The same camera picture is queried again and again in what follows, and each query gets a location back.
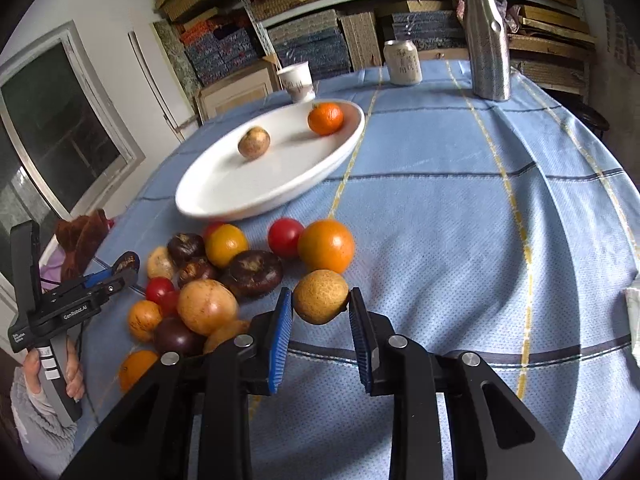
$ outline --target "person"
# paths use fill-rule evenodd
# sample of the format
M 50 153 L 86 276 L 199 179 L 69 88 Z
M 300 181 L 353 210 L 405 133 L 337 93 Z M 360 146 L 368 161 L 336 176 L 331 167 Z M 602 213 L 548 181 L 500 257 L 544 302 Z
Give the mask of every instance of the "person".
M 79 400 L 84 396 L 82 368 L 76 347 L 66 340 L 66 394 Z M 22 368 L 15 369 L 11 388 L 11 407 L 22 450 L 45 480 L 57 479 L 73 455 L 76 425 L 62 426 L 45 395 L 38 372 L 40 357 L 32 349 Z

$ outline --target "aluminum can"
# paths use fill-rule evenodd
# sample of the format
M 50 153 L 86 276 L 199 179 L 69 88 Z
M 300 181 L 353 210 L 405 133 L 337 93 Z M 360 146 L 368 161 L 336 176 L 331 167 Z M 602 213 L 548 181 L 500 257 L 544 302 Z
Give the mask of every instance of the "aluminum can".
M 392 84 L 415 85 L 422 81 L 418 49 L 413 41 L 385 41 L 384 54 Z

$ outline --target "cherry tomato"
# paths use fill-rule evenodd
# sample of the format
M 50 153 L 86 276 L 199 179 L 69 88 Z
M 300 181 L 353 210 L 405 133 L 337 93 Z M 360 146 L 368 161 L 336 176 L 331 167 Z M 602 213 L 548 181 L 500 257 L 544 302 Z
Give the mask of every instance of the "cherry tomato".
M 160 304 L 162 298 L 172 290 L 175 290 L 175 287 L 169 278 L 151 278 L 146 284 L 145 297 L 149 301 Z
M 180 297 L 179 290 L 172 290 L 166 293 L 161 299 L 160 310 L 162 311 L 162 317 L 177 316 L 178 315 L 178 298 Z
M 305 227 L 293 218 L 276 220 L 267 234 L 267 243 L 271 252 L 281 258 L 296 258 L 298 256 L 298 238 Z
M 204 229 L 204 232 L 202 233 L 202 237 L 206 240 L 207 238 L 209 238 L 209 235 L 215 231 L 217 228 L 219 228 L 221 225 L 224 225 L 224 222 L 211 222 L 209 225 L 207 225 Z

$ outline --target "table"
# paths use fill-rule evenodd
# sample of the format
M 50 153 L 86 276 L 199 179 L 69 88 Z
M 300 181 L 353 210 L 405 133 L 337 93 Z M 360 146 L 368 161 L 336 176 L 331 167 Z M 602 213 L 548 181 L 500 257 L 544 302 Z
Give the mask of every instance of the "table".
M 640 196 L 603 144 L 519 73 L 503 103 L 471 93 L 468 62 L 426 61 L 422 73 L 415 87 L 390 85 L 386 68 L 316 83 L 319 97 L 366 112 L 361 145 L 308 193 L 238 225 L 253 248 L 266 248 L 276 218 L 309 224 L 334 214 L 356 240 L 344 277 L 368 308 L 429 351 L 480 352 L 584 480 L 596 480 L 640 419 L 622 295 L 638 272 Z M 89 272 L 126 250 L 145 260 L 175 232 L 201 232 L 175 208 L 184 171 L 232 128 L 289 102 L 278 92 L 204 124 L 118 218 Z M 282 285 L 303 273 L 287 264 Z M 138 283 L 146 285 L 144 267 Z M 271 310 L 276 295 L 243 306 L 241 317 Z M 120 398 L 118 367 L 139 347 L 127 311 L 139 299 L 119 294 L 85 331 L 95 411 L 83 401 L 77 448 Z M 364 393 L 348 316 L 325 326 L 296 318 L 291 339 L 280 391 L 252 409 L 255 478 L 386 479 L 392 399 Z

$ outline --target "dark purple fruit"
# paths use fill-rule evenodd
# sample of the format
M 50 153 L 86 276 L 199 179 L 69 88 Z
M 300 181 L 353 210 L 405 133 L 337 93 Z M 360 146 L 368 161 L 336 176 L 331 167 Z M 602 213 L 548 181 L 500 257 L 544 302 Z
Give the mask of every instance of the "dark purple fruit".
M 180 267 L 185 262 L 204 256 L 204 240 L 196 233 L 175 234 L 166 245 L 169 256 Z
M 217 269 L 206 258 L 196 258 L 185 263 L 178 271 L 178 286 L 183 288 L 193 280 L 215 280 Z
M 221 278 L 236 298 L 257 298 L 282 281 L 282 263 L 269 251 L 243 251 L 231 260 Z
M 154 346 L 160 355 L 165 352 L 200 355 L 206 340 L 206 337 L 189 330 L 177 316 L 165 317 L 154 331 Z

